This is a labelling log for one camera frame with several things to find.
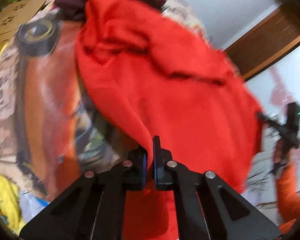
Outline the orange right sleeve forearm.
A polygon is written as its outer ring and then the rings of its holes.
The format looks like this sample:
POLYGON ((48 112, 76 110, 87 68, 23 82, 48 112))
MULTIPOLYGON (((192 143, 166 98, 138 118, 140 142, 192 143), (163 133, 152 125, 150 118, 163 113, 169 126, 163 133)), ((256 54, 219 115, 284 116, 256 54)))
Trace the orange right sleeve forearm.
POLYGON ((275 183, 277 207, 283 219, 283 224, 279 225, 279 229, 282 234, 285 234, 300 217, 300 196, 296 191, 296 168, 293 162, 286 166, 275 183))

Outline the person right hand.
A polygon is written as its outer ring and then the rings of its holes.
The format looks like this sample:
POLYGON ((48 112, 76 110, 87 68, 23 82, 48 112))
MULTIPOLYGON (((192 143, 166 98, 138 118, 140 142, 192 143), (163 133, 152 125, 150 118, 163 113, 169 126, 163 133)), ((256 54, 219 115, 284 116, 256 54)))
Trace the person right hand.
MULTIPOLYGON (((292 157, 294 148, 291 148, 286 154, 287 165, 293 167, 294 161, 292 157)), ((279 163, 283 159, 283 140, 279 139, 276 143, 274 154, 273 154, 273 164, 279 163)))

